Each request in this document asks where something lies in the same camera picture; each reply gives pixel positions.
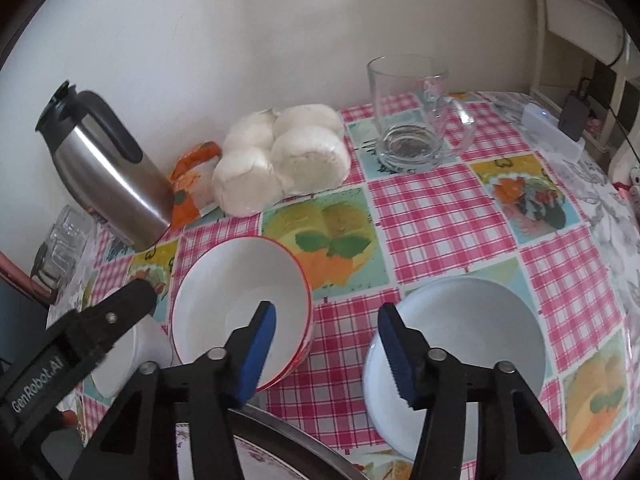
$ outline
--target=tablecloth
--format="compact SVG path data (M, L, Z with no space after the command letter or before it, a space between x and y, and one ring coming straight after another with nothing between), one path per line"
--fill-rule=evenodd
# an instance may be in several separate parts
M142 277L159 293L154 317L169 332L180 283L208 249L238 235L278 239L297 255L314 286L316 326L308 359L265 392L264 406L345 454L370 478L399 480L410 464L377 434L362 393L362 365L377 309L441 276L471 273L498 281L538 315L548 357L540 401L571 444L583 478L612 478L640 436L636 225L625 200L588 155L574 164L540 151L535 136L519 125L514 107L505 106L522 105L528 96L479 92L464 99L478 126L474 143L430 173L394 174L381 167L374 154L372 107L348 108L342 116L352 166L339 189L287 200L250 218L213 211L169 231L140 254L102 232L86 288L73 306L95 304L128 279ZM416 96L405 94L392 105L406 120L424 121ZM455 145L461 136L460 125L449 121L447 142ZM514 206L518 186L528 186L542 220ZM366 248L327 265L326 253L303 251L283 227L302 217L365 238ZM52 319L60 314L53 311ZM612 383L600 391L606 409L577 415L585 384L602 370ZM80 415L85 438L110 403L91 377L76 388L70 405ZM591 417L586 429L585 416ZM463 478L473 474L474 464L465 464Z

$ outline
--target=red-rimmed bowl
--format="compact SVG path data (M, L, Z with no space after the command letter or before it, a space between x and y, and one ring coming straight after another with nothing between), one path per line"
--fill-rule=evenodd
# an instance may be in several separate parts
M276 307L276 333L258 391L284 378L308 354L313 335L311 290L295 257L259 236L216 245L182 280L171 316L180 361L191 363L209 349L224 346L234 329L248 325L263 300Z

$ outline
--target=white device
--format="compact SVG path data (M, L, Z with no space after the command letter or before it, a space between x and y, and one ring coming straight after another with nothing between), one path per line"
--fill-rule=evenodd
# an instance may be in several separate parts
M584 138L571 140L558 129L558 119L544 108L529 103L522 113L522 126L531 130L539 142L537 146L543 152L555 152L564 160L577 162L584 149Z

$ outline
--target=screw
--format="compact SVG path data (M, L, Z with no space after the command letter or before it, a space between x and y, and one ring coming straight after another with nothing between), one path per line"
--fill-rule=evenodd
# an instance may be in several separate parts
M142 363L138 370L143 375L149 375L155 372L158 369L158 365L153 361L147 361L146 363Z
M427 355L432 361L444 361L447 358L447 353L442 348L432 348Z
M224 359L226 356L226 350L220 346L212 348L207 352L207 357L212 361L220 361L220 359Z
M498 370L503 374L513 374L516 367L511 361L500 361L498 362Z

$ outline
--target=black thermos handle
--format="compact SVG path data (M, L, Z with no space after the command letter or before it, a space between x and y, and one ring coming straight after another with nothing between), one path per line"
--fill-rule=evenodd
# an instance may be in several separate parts
M144 153L136 139L131 136L103 98L90 90L83 90L76 99L109 136L120 155L134 164L142 160Z

